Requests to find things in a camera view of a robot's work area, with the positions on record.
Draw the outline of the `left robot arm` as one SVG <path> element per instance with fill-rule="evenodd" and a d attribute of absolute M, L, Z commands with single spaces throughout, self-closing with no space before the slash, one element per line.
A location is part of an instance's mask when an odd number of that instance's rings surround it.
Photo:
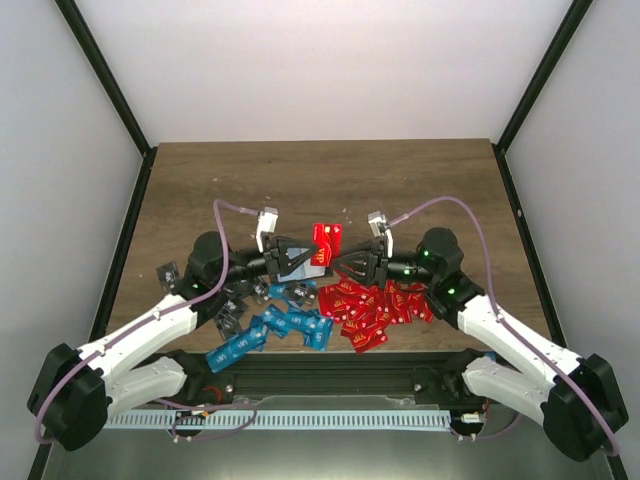
<path fill-rule="evenodd" d="M 258 247 L 232 251 L 221 231 L 195 241 L 182 278 L 158 304 L 127 325 L 79 348 L 62 343 L 46 356 L 27 401 L 40 443 L 74 451 L 107 420 L 158 399 L 198 404 L 204 367 L 182 350 L 147 359 L 213 319 L 228 300 L 224 286 L 262 276 L 276 280 L 306 263 L 311 242 L 261 234 Z"/>

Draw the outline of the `black card holder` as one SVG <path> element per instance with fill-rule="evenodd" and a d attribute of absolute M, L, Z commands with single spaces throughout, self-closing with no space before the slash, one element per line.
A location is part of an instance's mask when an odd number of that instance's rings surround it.
<path fill-rule="evenodd" d="M 331 270 L 324 266 L 313 266 L 310 262 L 305 262 L 292 273 L 288 275 L 278 274 L 276 279 L 279 283 L 291 282 L 291 281 L 304 281 L 307 279 L 322 278 L 331 276 Z"/>

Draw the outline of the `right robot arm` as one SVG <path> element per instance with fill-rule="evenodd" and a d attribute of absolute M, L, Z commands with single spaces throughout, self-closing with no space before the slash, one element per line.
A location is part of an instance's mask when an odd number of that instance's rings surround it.
<path fill-rule="evenodd" d="M 394 253 L 385 233 L 346 250 L 332 267 L 365 286 L 389 280 L 424 287 L 427 306 L 440 320 L 476 338 L 507 361 L 483 355 L 444 378 L 447 396 L 495 400 L 540 425 L 568 458 L 620 452 L 616 433 L 629 416 L 612 366 L 557 345 L 510 315 L 461 270 L 463 252 L 454 233 L 428 230 L 415 251 Z"/>

